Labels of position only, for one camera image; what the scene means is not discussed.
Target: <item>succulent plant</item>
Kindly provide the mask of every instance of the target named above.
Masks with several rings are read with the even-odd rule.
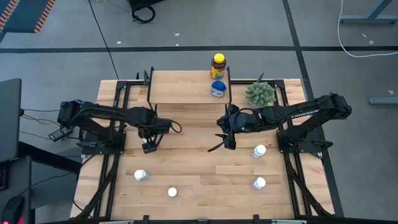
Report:
[[[248,86],[246,98],[253,107],[268,106],[268,103],[275,102],[275,89],[266,82],[255,82]]]

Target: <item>white container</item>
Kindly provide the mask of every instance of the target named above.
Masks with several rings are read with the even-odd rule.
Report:
[[[169,194],[170,197],[175,197],[177,196],[177,189],[175,187],[171,187],[169,188],[167,193]]]
[[[264,178],[262,177],[258,177],[256,180],[254,180],[251,186],[256,190],[260,190],[266,186],[266,180],[264,180]]]
[[[134,177],[137,181],[144,181],[148,179],[148,174],[147,172],[145,172],[145,170],[136,170],[134,173]]]
[[[261,156],[263,156],[267,152],[267,148],[263,145],[258,145],[256,146],[253,151],[251,152],[251,155],[253,158],[258,159]]]

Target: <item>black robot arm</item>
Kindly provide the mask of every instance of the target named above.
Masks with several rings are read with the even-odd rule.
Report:
[[[107,145],[118,144],[118,137],[113,134],[116,132],[114,128],[103,127],[91,118],[124,121],[136,127],[139,137],[144,140],[142,148],[145,153],[156,150],[161,140],[155,142],[156,137],[168,134],[173,122],[171,119],[158,118],[154,111],[145,107],[122,109],[80,101],[62,102],[57,121],[61,128],[78,126],[97,135],[98,141]]]
[[[351,107],[344,97],[335,93],[321,96],[312,101],[298,103],[292,106],[265,106],[263,108],[242,108],[229,105],[226,114],[217,120],[217,125],[225,133],[223,143],[227,149],[235,149],[234,134],[253,133],[278,128],[290,118],[313,116],[298,126],[285,130],[284,138],[289,144],[296,144],[305,138],[309,131],[319,127],[331,119],[346,119],[351,114]]]

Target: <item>concrete floor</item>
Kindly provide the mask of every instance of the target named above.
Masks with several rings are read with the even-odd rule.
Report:
[[[125,0],[111,0],[129,9]],[[346,0],[345,14],[365,14],[376,0]],[[301,46],[337,46],[336,25],[340,1],[289,0]],[[194,1],[168,0],[154,5],[157,17],[136,24],[128,13],[104,0],[93,1],[110,47],[173,47],[217,45],[293,46],[280,0]],[[385,10],[397,14],[398,1]],[[347,25],[343,43],[351,46],[398,45],[398,25]],[[104,47],[87,0],[57,0],[39,34],[7,34],[0,48]],[[158,70],[208,69],[214,51],[114,52],[122,79],[154,66]],[[233,78],[301,78],[295,52],[225,51]],[[374,54],[376,52],[355,52]],[[370,96],[398,93],[398,55],[351,58],[344,52],[304,52],[315,96],[331,91],[346,97],[353,114],[345,121],[324,125],[336,183],[346,217],[398,220],[398,108],[370,106]],[[53,110],[63,100],[95,101],[100,80],[115,79],[108,53],[0,54],[0,80],[22,78],[22,107]],[[55,119],[55,113],[31,113]],[[56,127],[22,120],[21,130],[43,136]],[[75,141],[52,143],[21,134],[23,141],[42,149],[79,155],[69,149]],[[33,182],[59,171],[36,167]],[[37,210],[38,222],[65,220],[72,206],[75,177],[45,182],[37,191],[57,189],[64,199]],[[37,202],[42,206],[47,201]]]

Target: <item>yellow jar lid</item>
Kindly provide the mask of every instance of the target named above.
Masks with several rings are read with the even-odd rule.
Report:
[[[216,55],[214,55],[214,61],[215,61],[216,63],[223,63],[224,60],[225,60],[225,57],[224,57],[223,54],[216,54]]]

